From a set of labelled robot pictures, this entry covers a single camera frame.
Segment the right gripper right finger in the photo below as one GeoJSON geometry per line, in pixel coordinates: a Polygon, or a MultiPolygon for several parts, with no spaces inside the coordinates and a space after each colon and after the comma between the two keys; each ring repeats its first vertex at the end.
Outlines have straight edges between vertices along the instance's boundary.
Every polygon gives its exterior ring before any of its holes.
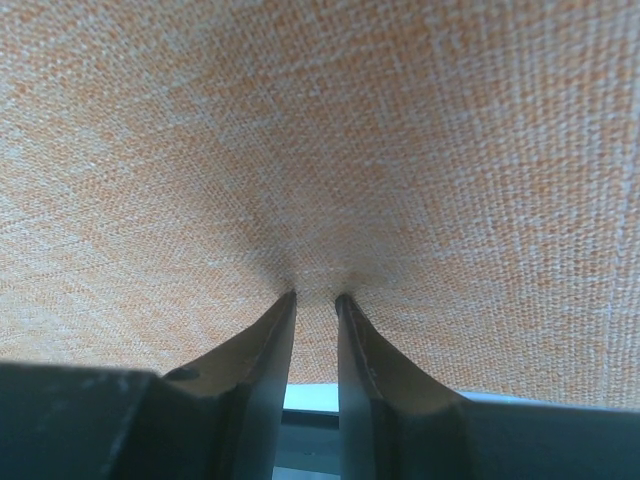
{"type": "Polygon", "coordinates": [[[638,413],[469,400],[335,308],[342,478],[638,478],[638,413]]]}

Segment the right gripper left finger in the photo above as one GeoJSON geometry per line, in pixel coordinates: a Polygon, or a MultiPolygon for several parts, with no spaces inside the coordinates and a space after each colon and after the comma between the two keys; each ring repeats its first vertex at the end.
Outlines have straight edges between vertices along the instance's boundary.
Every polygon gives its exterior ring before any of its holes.
{"type": "Polygon", "coordinates": [[[5,479],[268,479],[296,296],[165,375],[10,362],[1,367],[5,479]]]}

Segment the orange cloth napkin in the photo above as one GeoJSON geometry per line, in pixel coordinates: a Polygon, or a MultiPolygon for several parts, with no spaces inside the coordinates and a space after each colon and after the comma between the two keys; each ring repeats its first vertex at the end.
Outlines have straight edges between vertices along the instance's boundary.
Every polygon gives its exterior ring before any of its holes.
{"type": "Polygon", "coordinates": [[[1,355],[161,372],[298,295],[461,391],[639,405],[635,1],[5,1],[1,355]]]}

